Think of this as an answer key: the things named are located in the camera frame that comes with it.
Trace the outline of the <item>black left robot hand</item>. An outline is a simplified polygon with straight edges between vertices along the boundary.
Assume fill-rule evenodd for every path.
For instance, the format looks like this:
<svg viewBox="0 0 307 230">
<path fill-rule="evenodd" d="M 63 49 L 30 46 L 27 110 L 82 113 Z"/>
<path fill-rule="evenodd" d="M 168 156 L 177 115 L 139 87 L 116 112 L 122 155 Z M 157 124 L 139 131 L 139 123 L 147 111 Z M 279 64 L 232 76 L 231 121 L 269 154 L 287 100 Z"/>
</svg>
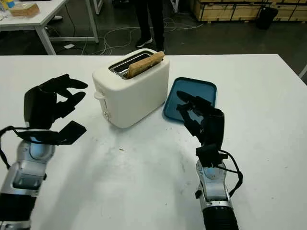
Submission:
<svg viewBox="0 0 307 230">
<path fill-rule="evenodd" d="M 30 129 L 50 129 L 85 97 L 88 84 L 64 74 L 35 86 L 24 95 L 24 120 Z"/>
</svg>

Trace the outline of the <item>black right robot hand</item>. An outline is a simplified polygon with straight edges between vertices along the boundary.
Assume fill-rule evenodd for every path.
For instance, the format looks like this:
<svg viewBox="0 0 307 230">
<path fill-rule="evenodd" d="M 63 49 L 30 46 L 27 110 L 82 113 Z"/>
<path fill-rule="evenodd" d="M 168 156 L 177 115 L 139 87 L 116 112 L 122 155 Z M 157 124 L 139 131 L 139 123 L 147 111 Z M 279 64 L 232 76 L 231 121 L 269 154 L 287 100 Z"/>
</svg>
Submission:
<svg viewBox="0 0 307 230">
<path fill-rule="evenodd" d="M 184 120 L 184 126 L 201 145 L 216 145 L 221 149 L 224 138 L 224 113 L 214 108 L 208 100 L 177 91 L 184 104 L 177 105 L 177 111 Z"/>
</svg>

